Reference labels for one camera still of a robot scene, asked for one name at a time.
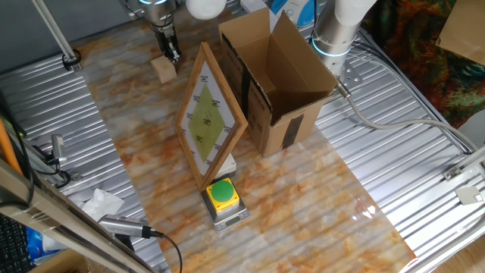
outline box flap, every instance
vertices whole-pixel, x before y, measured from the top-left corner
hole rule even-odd
[[[232,52],[232,54],[229,53],[229,52],[224,53],[224,59],[227,58],[227,60],[224,63],[227,63],[228,61],[230,61],[232,64],[229,64],[229,66],[237,70],[237,71],[234,71],[233,73],[230,73],[230,74],[232,76],[236,76],[237,80],[240,83],[244,83],[244,84],[249,84],[249,82],[252,79],[255,80],[256,79],[256,76],[249,69],[246,69],[247,66],[248,66],[247,63],[245,63],[243,61],[243,57],[238,53],[238,51],[235,49],[235,47],[233,46],[233,44],[231,43],[231,41],[229,40],[229,38],[226,36],[225,33],[222,33],[221,34],[221,38],[222,38],[221,42],[223,44],[222,45],[223,51],[226,51],[226,50],[229,49]],[[230,68],[228,69],[228,67],[225,67],[224,69],[225,69],[225,72],[226,73],[229,73],[230,70],[231,70]],[[234,83],[231,80],[232,80],[232,78],[229,77],[229,81],[231,82],[231,84],[236,85],[236,83]],[[258,86],[258,91],[260,91],[260,94],[261,94],[261,96],[262,96],[262,98],[264,100],[264,103],[268,107],[269,111],[272,112],[273,109],[271,107],[270,101],[269,101],[268,97],[266,96],[266,94],[264,94],[262,92],[262,88],[266,88],[266,87],[265,86],[260,86],[258,83],[256,83],[256,85]],[[243,97],[245,96],[243,94],[243,86],[242,85],[239,85],[239,86],[240,86],[240,88],[238,86],[235,86],[233,90],[235,90],[236,92],[239,92],[241,94],[240,95],[241,100],[243,100]]]
[[[271,126],[272,127],[275,127],[277,126],[278,124],[280,123],[284,123],[298,115],[300,115],[301,113],[303,113],[304,111],[307,111],[307,109],[309,108],[313,108],[313,107],[319,107],[321,108],[321,106],[323,104],[325,104],[331,97],[333,97],[333,95],[329,94],[328,96],[325,96],[324,98],[320,98],[319,100],[316,100],[308,105],[305,105],[305,106],[302,106],[298,109],[295,109],[291,112],[288,112],[284,115],[281,115],[275,122],[272,122],[271,123]]]
[[[30,272],[42,273],[78,271],[82,273],[87,273],[87,269],[88,268],[84,256],[72,249],[66,249],[65,251],[50,258],[48,261],[37,266]]]
[[[278,91],[295,93],[312,91],[311,86],[308,85],[298,68],[285,55],[282,45],[273,36],[269,43],[266,73]]]
[[[436,44],[446,50],[485,65],[484,0],[458,0]]]
[[[301,33],[285,13],[278,20],[272,36],[312,91],[329,92],[335,88],[336,78],[320,61],[311,46],[302,39]]]
[[[266,35],[257,38],[252,42],[238,46],[236,49],[255,77],[265,73],[270,37],[271,35]]]
[[[246,42],[270,35],[269,8],[263,8],[220,24],[219,35],[221,35],[221,41],[222,33],[227,36],[233,47],[238,47]]]

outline marble surface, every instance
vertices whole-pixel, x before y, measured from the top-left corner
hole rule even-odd
[[[142,21],[88,38],[77,48],[108,132],[153,228],[175,240],[185,272],[398,272],[415,256],[333,147],[314,130],[262,158],[245,133],[233,150],[233,179],[252,216],[218,234],[174,130],[199,50],[220,56],[217,25],[176,14],[182,59],[164,85],[150,60],[161,55]],[[172,272],[178,257],[160,241]]]

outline black cable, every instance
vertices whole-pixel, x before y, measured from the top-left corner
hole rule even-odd
[[[69,67],[72,67],[73,65],[75,64],[79,64],[81,62],[81,52],[79,52],[79,50],[77,49],[73,49],[73,52],[74,52],[74,55],[76,55],[76,60],[74,61],[65,61],[64,60],[64,57],[66,57],[66,55],[62,55],[62,64],[64,65],[64,68],[66,68],[67,71],[70,71]]]
[[[310,39],[308,39],[308,43],[311,43],[311,41],[313,40],[313,33],[315,32],[315,27],[317,26],[317,17],[318,17],[318,0],[314,0],[313,2],[313,30],[311,30],[311,35],[310,35]]]
[[[14,128],[14,132],[17,135],[17,139],[18,139],[18,142],[20,144],[20,148],[21,148],[22,153],[23,153],[24,164],[25,164],[24,168],[23,168],[23,171],[24,171],[23,175],[27,179],[29,179],[30,188],[29,188],[29,196],[27,197],[27,204],[24,204],[22,202],[17,202],[17,201],[7,201],[7,202],[0,203],[0,208],[4,208],[4,207],[7,207],[7,206],[16,206],[19,209],[26,210],[32,204],[32,199],[33,199],[33,188],[34,188],[33,170],[32,170],[32,167],[30,166],[29,155],[27,154],[27,149],[25,148],[25,144],[23,143],[22,136],[20,134],[20,129],[17,125],[17,122],[15,122],[15,120],[12,118],[11,113],[9,112],[8,109],[4,108],[4,109],[2,109],[2,111],[5,115],[5,118],[10,122],[10,124]]]
[[[53,172],[53,173],[48,173],[48,172],[36,170],[36,172],[38,172],[39,174],[42,174],[42,175],[56,175],[56,174],[59,173],[59,171],[61,171],[61,166],[59,165],[58,160],[55,161],[55,172]]]
[[[70,182],[70,175],[66,171],[60,171],[59,174],[64,177],[64,182],[60,185],[55,185],[56,189],[61,189],[62,187],[66,187]]]
[[[133,14],[135,14],[135,16],[138,17],[138,19],[142,20],[143,22],[145,22],[149,27],[150,29],[152,28],[152,23],[148,20],[146,20],[144,17],[141,17],[139,16],[135,11],[133,11],[130,6],[128,6],[128,0],[125,0],[124,3],[121,3],[128,11],[131,11]]]
[[[182,254],[180,254],[180,249],[179,247],[177,246],[177,244],[171,239],[169,238],[169,236],[163,234],[162,232],[158,232],[158,231],[150,231],[150,236],[152,237],[160,237],[160,238],[165,238],[167,239],[169,242],[171,242],[174,247],[175,247],[175,250],[177,251],[178,255],[179,255],[179,260],[180,260],[180,273],[182,273],[182,266],[183,266],[183,262],[182,262]]]

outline black tape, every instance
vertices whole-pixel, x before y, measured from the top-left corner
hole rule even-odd
[[[255,81],[255,79],[252,77],[251,73],[249,73],[249,69],[247,68],[243,59],[239,56],[239,54],[237,54],[236,49],[233,47],[233,45],[230,43],[230,40],[227,38],[227,36],[224,33],[222,33],[222,40],[229,46],[229,49],[231,50],[231,52],[237,57],[237,59],[239,60],[239,63],[242,65],[241,110],[247,119],[248,111],[249,111],[249,87],[251,85],[251,80]],[[273,107],[271,107],[267,97],[263,93],[263,90],[261,90],[261,87],[259,87],[258,84],[256,83],[254,84],[259,94],[263,98],[264,103],[268,107],[268,110],[270,111],[270,113],[273,113]]]
[[[242,79],[241,79],[241,110],[246,117],[248,118],[248,110],[249,110],[249,85],[251,83],[251,74],[246,66],[243,66],[242,71]]]
[[[296,139],[296,134],[300,129],[300,125],[303,121],[303,116],[305,114],[301,114],[300,116],[293,118],[289,121],[288,128],[286,129],[285,137],[283,138],[283,149],[290,147],[294,144]]]

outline white paper tissue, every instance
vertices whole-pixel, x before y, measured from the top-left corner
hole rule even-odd
[[[123,200],[111,193],[107,193],[104,190],[96,189],[94,196],[86,203],[74,202],[79,206],[87,215],[91,216],[94,221],[99,221],[101,217],[107,214],[115,214],[118,209],[123,205]],[[47,236],[42,237],[42,248],[44,251],[67,249],[65,245],[53,240]]]

